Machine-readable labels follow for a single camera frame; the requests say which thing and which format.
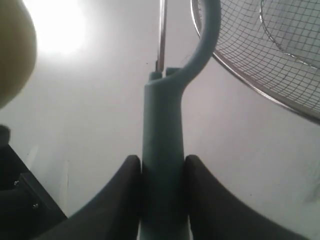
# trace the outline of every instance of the wire mesh grille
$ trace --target wire mesh grille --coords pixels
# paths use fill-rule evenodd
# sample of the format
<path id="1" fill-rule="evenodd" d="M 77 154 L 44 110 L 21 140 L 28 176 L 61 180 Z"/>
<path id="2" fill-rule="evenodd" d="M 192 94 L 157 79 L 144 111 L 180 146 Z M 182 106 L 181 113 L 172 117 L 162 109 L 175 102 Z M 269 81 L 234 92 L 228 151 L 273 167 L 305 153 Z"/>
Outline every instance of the wire mesh grille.
<path id="1" fill-rule="evenodd" d="M 320 1 L 221 0 L 216 56 L 286 106 L 320 119 Z M 192 2 L 201 28 L 202 8 Z"/>

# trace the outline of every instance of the metal rod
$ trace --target metal rod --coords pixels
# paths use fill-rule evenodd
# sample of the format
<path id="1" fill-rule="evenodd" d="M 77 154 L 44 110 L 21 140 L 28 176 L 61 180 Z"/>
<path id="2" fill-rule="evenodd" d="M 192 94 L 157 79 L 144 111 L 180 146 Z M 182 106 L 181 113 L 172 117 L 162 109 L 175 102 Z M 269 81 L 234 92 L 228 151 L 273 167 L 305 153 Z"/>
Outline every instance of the metal rod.
<path id="1" fill-rule="evenodd" d="M 165 66 L 166 27 L 168 0 L 160 0 L 159 45 L 155 71 L 162 73 Z"/>

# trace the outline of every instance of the white wall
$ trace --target white wall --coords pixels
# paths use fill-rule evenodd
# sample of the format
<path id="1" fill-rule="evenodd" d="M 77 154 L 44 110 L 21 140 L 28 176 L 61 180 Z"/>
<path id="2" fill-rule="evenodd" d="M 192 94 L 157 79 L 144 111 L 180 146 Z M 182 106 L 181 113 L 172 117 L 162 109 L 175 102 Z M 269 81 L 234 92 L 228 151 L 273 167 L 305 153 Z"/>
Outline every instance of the white wall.
<path id="1" fill-rule="evenodd" d="M 41 1 L 25 0 L 31 15 Z M 33 76 L 0 119 L 12 129 L 11 146 L 71 215 L 127 155 L 141 156 L 143 87 L 156 59 L 159 4 L 71 0 L 77 8 L 68 8 L 67 1 L 47 2 L 62 4 L 56 11 L 70 19 L 77 9 L 82 18 L 50 44 L 72 39 L 80 23 L 85 39 L 68 53 L 39 44 Z M 46 14 L 38 18 L 43 24 Z M 198 42 L 189 1 L 169 1 L 167 23 L 166 65 L 182 66 Z M 40 29 L 46 28 L 38 26 L 39 35 Z M 255 210 L 320 239 L 319 126 L 259 96 L 214 59 L 187 88 L 182 105 L 186 155 L 200 156 Z"/>

